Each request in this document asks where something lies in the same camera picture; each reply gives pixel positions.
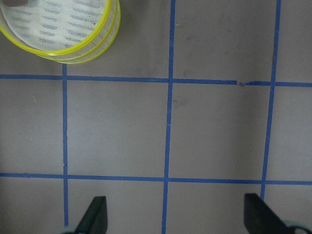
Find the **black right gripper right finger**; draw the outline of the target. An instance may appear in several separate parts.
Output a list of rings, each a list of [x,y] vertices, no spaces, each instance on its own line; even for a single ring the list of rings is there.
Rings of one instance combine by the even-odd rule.
[[[254,193],[244,195],[243,221],[249,234],[292,233],[292,230]]]

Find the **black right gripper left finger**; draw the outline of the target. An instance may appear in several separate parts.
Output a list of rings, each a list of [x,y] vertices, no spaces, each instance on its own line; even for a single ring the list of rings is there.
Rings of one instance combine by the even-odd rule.
[[[93,198],[75,229],[76,234],[105,234],[108,230],[107,201],[105,196]]]

